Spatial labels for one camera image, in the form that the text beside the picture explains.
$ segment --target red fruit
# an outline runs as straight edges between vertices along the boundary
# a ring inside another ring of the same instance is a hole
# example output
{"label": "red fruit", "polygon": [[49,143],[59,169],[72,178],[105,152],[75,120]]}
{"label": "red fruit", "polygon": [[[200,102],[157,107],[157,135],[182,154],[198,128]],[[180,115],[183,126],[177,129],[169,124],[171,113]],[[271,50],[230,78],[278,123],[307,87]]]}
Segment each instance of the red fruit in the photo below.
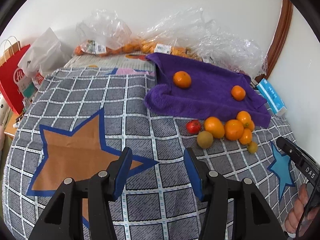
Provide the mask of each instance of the red fruit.
{"label": "red fruit", "polygon": [[198,120],[192,120],[186,124],[188,133],[197,134],[201,130],[201,123]]}

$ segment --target silver screw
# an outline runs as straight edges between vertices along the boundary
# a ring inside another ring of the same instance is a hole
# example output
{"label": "silver screw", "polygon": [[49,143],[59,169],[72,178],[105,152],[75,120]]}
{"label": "silver screw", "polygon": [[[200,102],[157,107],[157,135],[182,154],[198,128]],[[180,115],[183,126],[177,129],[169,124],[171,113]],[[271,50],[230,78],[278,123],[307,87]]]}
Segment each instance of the silver screw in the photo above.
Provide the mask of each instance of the silver screw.
{"label": "silver screw", "polygon": [[66,178],[64,181],[64,184],[70,184],[72,182],[72,179],[71,178]]}
{"label": "silver screw", "polygon": [[217,177],[218,173],[216,171],[209,171],[209,176],[210,177]]}
{"label": "silver screw", "polygon": [[244,183],[250,185],[252,183],[252,180],[249,178],[245,178]]}
{"label": "silver screw", "polygon": [[107,174],[108,174],[108,173],[107,173],[106,171],[100,171],[100,172],[98,173],[99,177],[101,177],[101,178],[107,176]]}

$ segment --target purple cloth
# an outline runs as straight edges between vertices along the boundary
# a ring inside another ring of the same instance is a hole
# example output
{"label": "purple cloth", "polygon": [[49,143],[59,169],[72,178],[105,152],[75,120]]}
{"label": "purple cloth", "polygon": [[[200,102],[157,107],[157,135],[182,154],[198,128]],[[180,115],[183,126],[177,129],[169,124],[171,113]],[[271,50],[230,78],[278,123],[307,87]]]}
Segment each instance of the purple cloth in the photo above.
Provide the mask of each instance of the purple cloth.
{"label": "purple cloth", "polygon": [[[172,115],[205,120],[215,116],[221,121],[235,119],[247,111],[257,126],[267,128],[271,115],[267,102],[250,87],[250,77],[196,60],[153,53],[147,56],[159,68],[157,83],[145,97],[147,108],[161,115]],[[188,89],[174,85],[172,77],[177,71],[186,71],[192,79]],[[233,86],[241,86],[246,97],[236,101],[231,96]]]}

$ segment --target blue tissue pack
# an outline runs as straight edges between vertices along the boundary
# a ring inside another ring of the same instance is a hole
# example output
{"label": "blue tissue pack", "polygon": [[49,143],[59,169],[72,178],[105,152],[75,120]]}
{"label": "blue tissue pack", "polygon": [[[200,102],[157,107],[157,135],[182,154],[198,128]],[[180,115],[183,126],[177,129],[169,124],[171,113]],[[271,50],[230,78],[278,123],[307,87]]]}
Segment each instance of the blue tissue pack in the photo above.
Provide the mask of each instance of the blue tissue pack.
{"label": "blue tissue pack", "polygon": [[257,89],[261,92],[262,96],[268,101],[272,112],[276,116],[281,116],[287,111],[282,99],[275,91],[273,86],[265,78],[257,85]]}

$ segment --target red paper bag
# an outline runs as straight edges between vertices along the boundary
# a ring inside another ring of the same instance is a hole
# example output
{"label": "red paper bag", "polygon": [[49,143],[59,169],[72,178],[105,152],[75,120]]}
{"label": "red paper bag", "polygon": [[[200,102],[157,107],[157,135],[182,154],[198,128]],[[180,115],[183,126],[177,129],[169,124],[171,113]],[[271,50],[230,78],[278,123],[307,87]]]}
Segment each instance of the red paper bag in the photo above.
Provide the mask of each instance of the red paper bag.
{"label": "red paper bag", "polygon": [[28,80],[24,80],[26,78],[24,72],[22,69],[18,68],[19,61],[29,47],[30,44],[21,48],[21,50],[7,59],[0,67],[0,91],[3,94],[5,101],[7,101],[10,108],[16,114],[21,114],[23,110],[22,101],[24,95],[20,92],[19,87],[22,87],[22,91],[27,91],[27,94],[30,93],[30,90],[34,90],[32,87],[26,87],[26,84],[29,84],[29,82]]}

